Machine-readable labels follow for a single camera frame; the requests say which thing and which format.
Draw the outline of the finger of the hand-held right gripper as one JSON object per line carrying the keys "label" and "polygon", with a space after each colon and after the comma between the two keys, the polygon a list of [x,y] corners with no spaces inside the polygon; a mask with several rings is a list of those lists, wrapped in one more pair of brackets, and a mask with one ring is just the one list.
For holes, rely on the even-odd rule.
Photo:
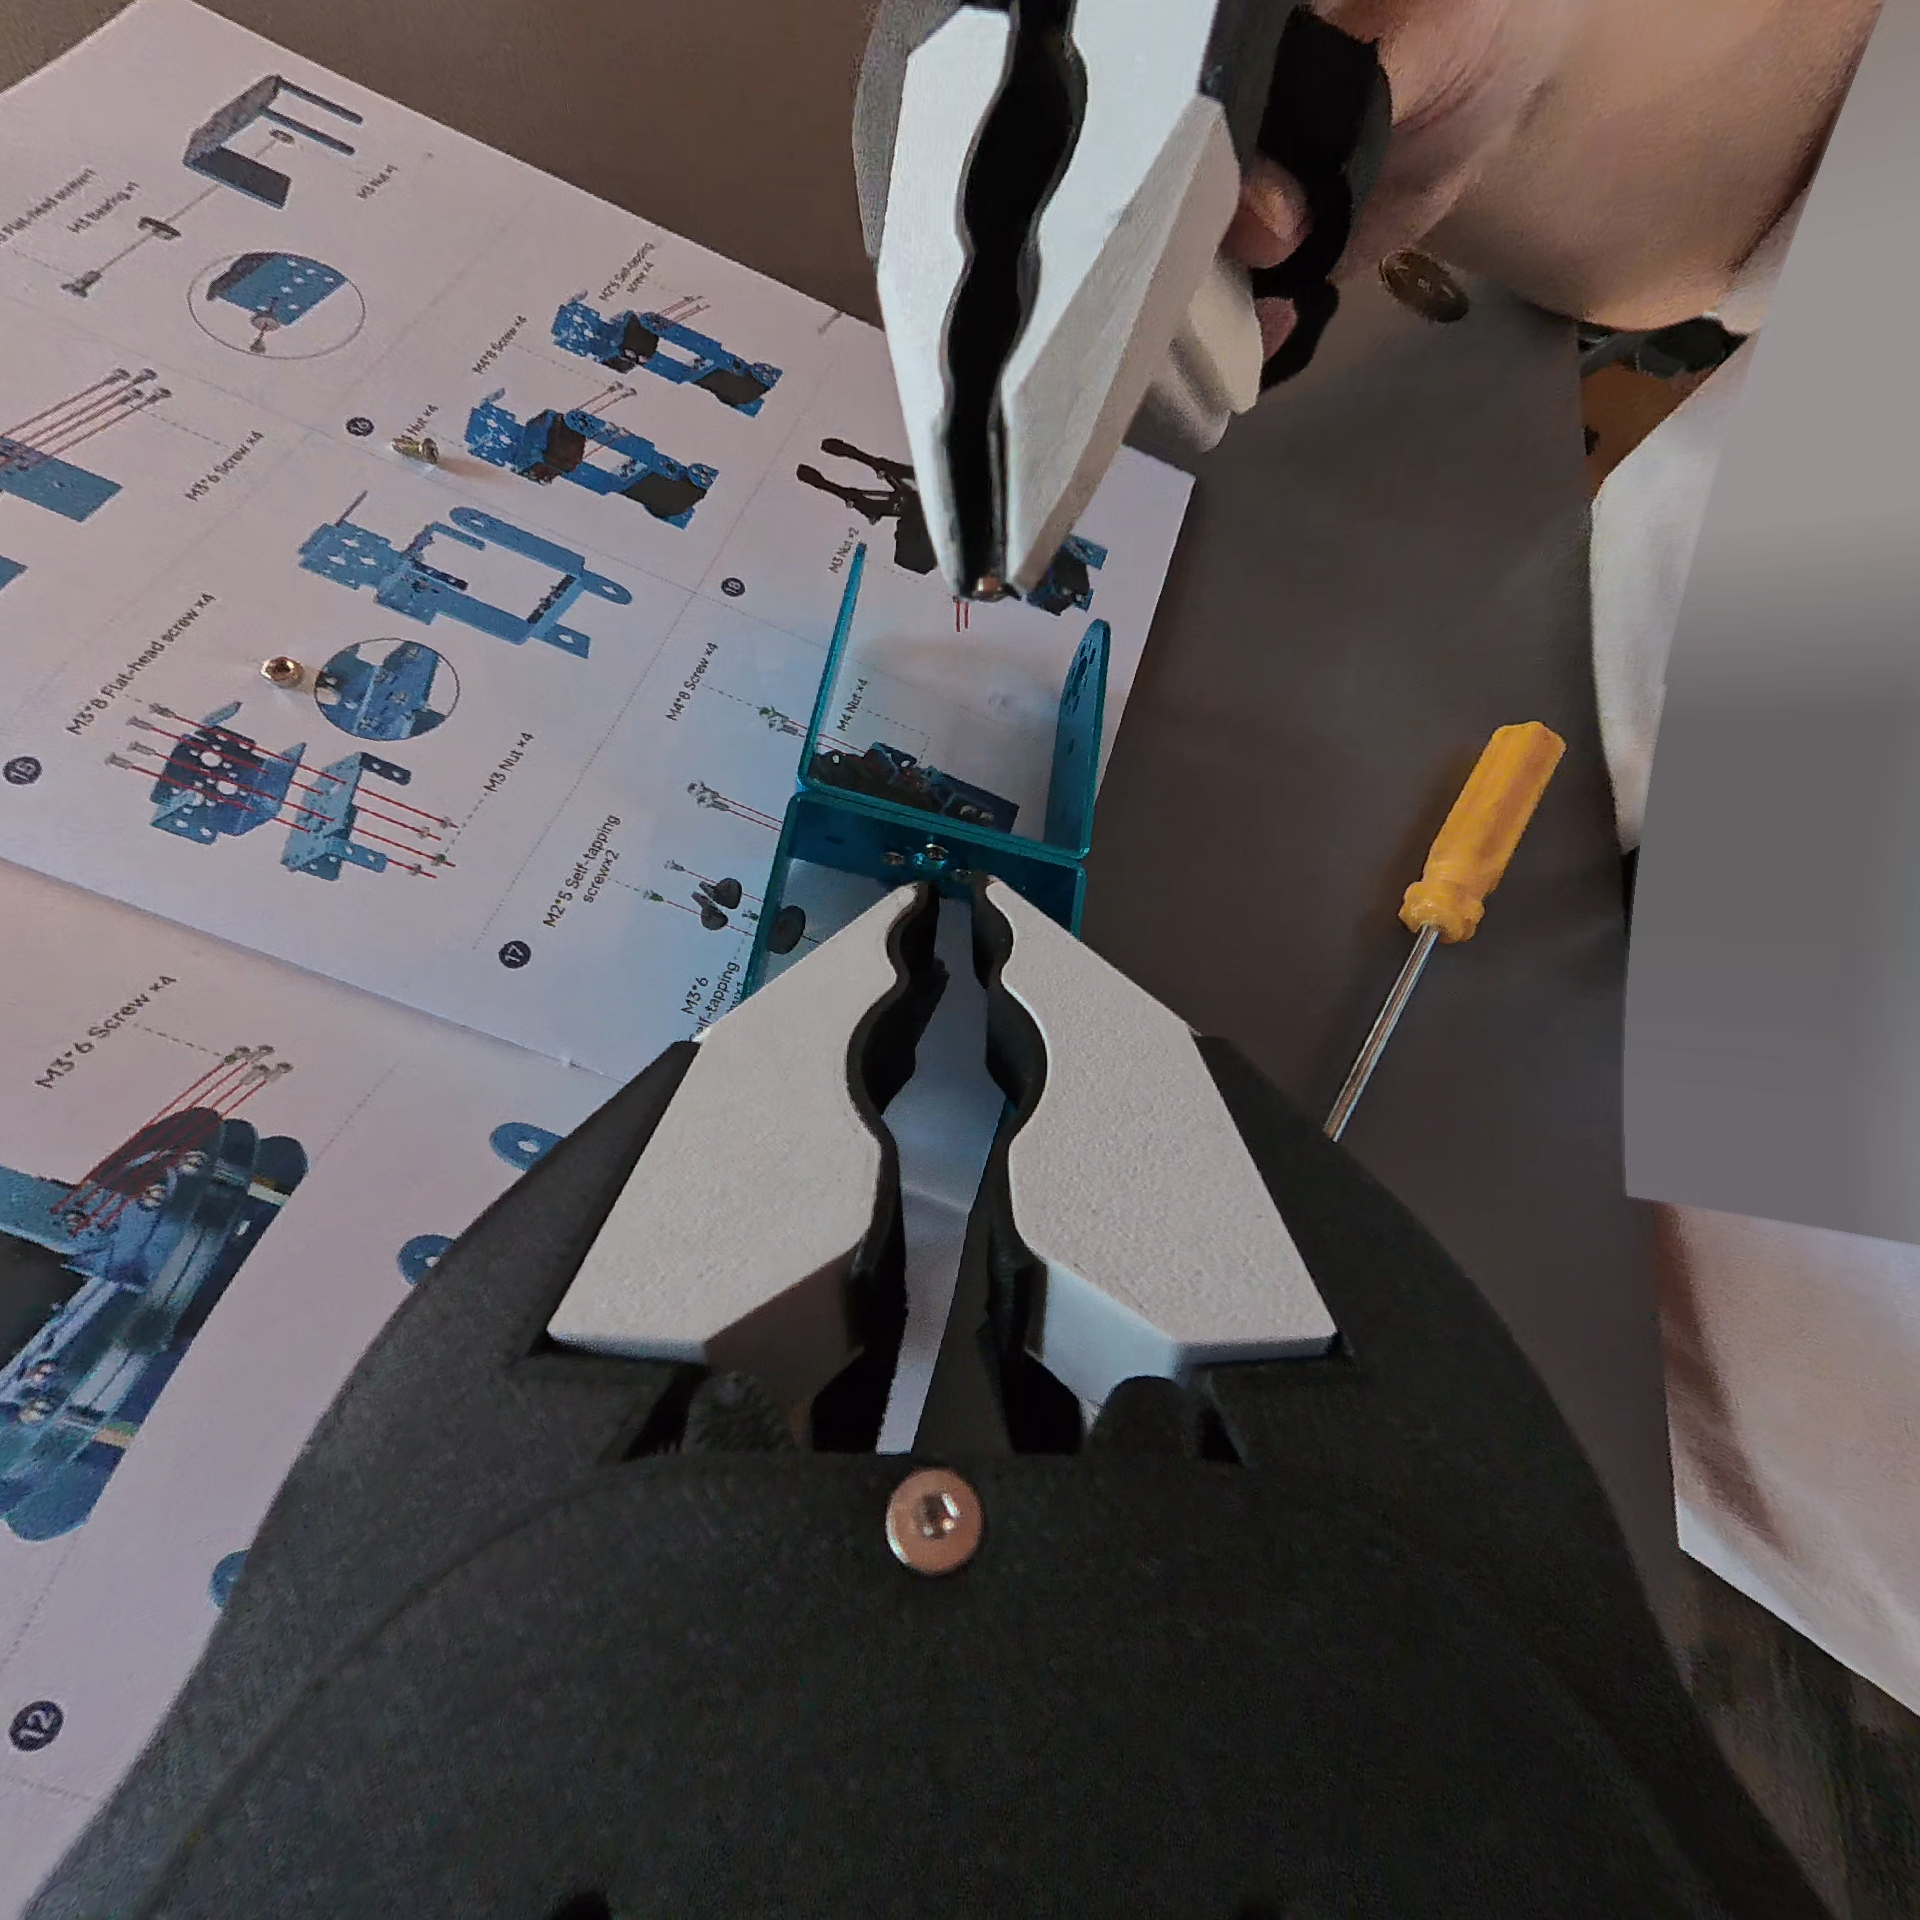
{"label": "finger of the hand-held right gripper", "polygon": [[1037,226],[1086,110],[1073,5],[958,5],[898,72],[878,292],[921,514],[948,587],[1012,587],[1001,384],[1037,292]]}
{"label": "finger of the hand-held right gripper", "polygon": [[1072,6],[1080,113],[996,384],[999,544],[1018,589],[1110,467],[1232,217],[1230,121],[1205,90],[1213,20],[1213,3]]}

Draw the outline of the assembly instruction booklet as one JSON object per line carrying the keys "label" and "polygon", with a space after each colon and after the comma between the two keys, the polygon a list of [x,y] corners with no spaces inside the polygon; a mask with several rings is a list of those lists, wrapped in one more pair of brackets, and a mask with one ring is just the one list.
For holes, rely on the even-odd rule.
{"label": "assembly instruction booklet", "polygon": [[1191,482],[1125,454],[959,610],[905,457],[874,330],[210,11],[4,97],[21,1820],[136,1750],[409,1280],[740,994],[855,549],[844,742],[1032,832],[1097,618],[1125,698]]}

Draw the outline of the blue metal bracket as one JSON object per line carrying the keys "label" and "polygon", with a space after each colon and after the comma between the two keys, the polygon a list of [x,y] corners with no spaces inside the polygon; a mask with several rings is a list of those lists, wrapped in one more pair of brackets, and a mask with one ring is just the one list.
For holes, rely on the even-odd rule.
{"label": "blue metal bracket", "polygon": [[826,937],[826,913],[788,900],[796,866],[849,875],[882,891],[921,881],[961,899],[974,877],[996,877],[1070,934],[1084,929],[1097,805],[1098,749],[1113,628],[1088,624],[1063,681],[1040,834],[1015,832],[1017,810],[989,788],[893,745],[837,747],[829,720],[840,692],[868,549],[858,544],[832,624],[823,681],[806,722],[797,785],[766,877],[740,994],[751,996],[778,962]]}

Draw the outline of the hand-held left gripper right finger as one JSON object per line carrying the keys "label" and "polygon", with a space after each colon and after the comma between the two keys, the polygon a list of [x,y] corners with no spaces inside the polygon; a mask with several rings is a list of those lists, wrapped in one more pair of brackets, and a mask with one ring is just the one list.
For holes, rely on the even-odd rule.
{"label": "hand-held left gripper right finger", "polygon": [[1334,1320],[1189,1025],[1004,881],[972,926],[1005,1100],[977,1340],[1012,1451],[1076,1451],[1136,1378],[1326,1355]]}

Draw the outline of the dark patterned trousers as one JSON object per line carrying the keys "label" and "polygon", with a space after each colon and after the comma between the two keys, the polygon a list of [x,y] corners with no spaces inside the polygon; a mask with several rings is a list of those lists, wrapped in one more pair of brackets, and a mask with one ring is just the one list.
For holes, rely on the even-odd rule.
{"label": "dark patterned trousers", "polygon": [[1917,1720],[1687,1555],[1664,1620],[1722,1755],[1840,1917],[1917,1915]]}

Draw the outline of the dark grey desk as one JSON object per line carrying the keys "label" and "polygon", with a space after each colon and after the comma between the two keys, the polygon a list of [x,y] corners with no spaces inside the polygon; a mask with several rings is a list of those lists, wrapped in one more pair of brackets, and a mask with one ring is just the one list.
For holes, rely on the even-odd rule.
{"label": "dark grey desk", "polygon": [[[868,5],[218,5],[334,74],[863,321]],[[1647,1213],[1621,1171],[1624,933],[1591,689],[1575,349],[1472,289],[1352,285],[1200,461],[1097,814],[1088,937],[1322,1114],[1400,968],[1400,886],[1487,734],[1567,742],[1469,944],[1429,962],[1345,1145],[1481,1285],[1616,1500],[1685,1556]]]}

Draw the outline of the person's right hand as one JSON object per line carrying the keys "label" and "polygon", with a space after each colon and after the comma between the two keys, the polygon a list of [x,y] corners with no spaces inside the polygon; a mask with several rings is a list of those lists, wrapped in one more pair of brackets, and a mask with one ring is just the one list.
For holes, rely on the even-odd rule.
{"label": "person's right hand", "polygon": [[1730,294],[1807,186],[1879,3],[1318,3],[1394,129],[1336,282],[1400,249],[1553,315],[1655,330]]}

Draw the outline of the yellow handled screwdriver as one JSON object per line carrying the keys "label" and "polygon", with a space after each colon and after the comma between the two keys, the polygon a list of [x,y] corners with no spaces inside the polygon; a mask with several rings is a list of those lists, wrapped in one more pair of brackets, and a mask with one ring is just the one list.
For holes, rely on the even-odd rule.
{"label": "yellow handled screwdriver", "polygon": [[1409,933],[1408,958],[1334,1098],[1326,1139],[1343,1136],[1432,949],[1465,944],[1478,931],[1486,899],[1505,874],[1562,753],[1565,741],[1540,722],[1498,726],[1487,739],[1429,845],[1421,875],[1402,894],[1399,921]]}

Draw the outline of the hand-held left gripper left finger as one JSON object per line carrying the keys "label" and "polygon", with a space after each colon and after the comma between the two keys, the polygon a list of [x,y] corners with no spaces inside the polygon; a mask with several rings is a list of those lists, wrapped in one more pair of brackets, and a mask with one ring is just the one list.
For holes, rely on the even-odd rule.
{"label": "hand-held left gripper left finger", "polygon": [[821,1451],[872,1451],[905,1332],[885,1114],[944,992],[938,900],[893,889],[694,1048],[546,1332],[754,1377]]}

